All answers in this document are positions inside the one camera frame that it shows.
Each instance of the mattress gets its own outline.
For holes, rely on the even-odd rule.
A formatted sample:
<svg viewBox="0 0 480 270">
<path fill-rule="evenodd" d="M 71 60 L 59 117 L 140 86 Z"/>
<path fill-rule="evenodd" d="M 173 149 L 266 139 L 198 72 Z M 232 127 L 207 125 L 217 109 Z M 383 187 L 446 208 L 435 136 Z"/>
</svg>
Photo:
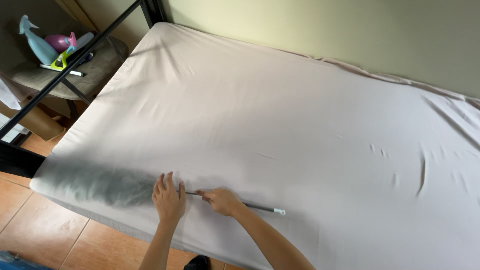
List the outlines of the mattress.
<svg viewBox="0 0 480 270">
<path fill-rule="evenodd" d="M 151 241 L 151 188 L 173 171 L 285 209 L 256 212 L 317 269 L 477 269 L 479 157 L 477 99 L 158 23 L 30 186 Z M 197 196 L 172 247 L 271 269 Z"/>
</svg>

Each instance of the wall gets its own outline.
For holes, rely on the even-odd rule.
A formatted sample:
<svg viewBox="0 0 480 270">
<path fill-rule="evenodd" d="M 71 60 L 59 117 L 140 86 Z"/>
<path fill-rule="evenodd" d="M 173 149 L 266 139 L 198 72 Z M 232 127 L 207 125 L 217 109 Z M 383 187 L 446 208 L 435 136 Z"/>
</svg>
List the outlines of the wall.
<svg viewBox="0 0 480 270">
<path fill-rule="evenodd" d="M 77 0 L 105 29 L 132 0 Z M 480 1 L 167 0 L 170 20 L 211 34 L 352 63 L 480 98 Z M 115 36 L 132 49 L 139 9 Z"/>
</svg>

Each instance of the spray bottle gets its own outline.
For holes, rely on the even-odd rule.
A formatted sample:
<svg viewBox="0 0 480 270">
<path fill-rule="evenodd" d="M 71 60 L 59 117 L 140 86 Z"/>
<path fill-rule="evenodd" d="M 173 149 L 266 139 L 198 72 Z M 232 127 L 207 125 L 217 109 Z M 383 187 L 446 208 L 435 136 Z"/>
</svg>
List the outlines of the spray bottle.
<svg viewBox="0 0 480 270">
<path fill-rule="evenodd" d="M 29 20 L 28 16 L 24 15 L 20 21 L 20 34 L 25 34 L 28 39 L 28 44 L 34 54 L 44 65 L 51 65 L 59 56 L 55 49 L 50 46 L 49 43 L 44 41 L 42 38 L 38 37 L 30 28 L 39 28 L 38 26 L 33 25 Z"/>
</svg>

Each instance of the floor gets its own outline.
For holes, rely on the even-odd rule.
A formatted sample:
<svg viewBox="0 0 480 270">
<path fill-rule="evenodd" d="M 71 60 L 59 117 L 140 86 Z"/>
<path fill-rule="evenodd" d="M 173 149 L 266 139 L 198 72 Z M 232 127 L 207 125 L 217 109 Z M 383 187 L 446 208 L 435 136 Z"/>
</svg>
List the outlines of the floor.
<svg viewBox="0 0 480 270">
<path fill-rule="evenodd" d="M 47 156 L 62 135 L 44 142 L 32 135 L 23 148 Z M 0 172 L 0 251 L 56 270 L 136 270 L 148 243 L 71 212 L 33 193 L 30 179 Z M 181 270 L 195 254 L 170 249 L 168 270 Z M 241 270 L 211 260 L 212 270 Z"/>
</svg>

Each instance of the bed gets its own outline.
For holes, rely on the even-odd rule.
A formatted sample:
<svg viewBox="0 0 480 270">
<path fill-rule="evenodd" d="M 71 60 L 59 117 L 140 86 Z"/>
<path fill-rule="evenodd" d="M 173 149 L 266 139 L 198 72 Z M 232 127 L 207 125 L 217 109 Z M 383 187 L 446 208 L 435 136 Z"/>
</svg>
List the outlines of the bed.
<svg viewBox="0 0 480 270">
<path fill-rule="evenodd" d="M 317 269 L 480 265 L 480 100 L 158 23 L 30 187 L 138 239 L 156 176 L 226 187 Z M 172 247 L 270 269 L 231 218 L 189 196 Z"/>
</svg>

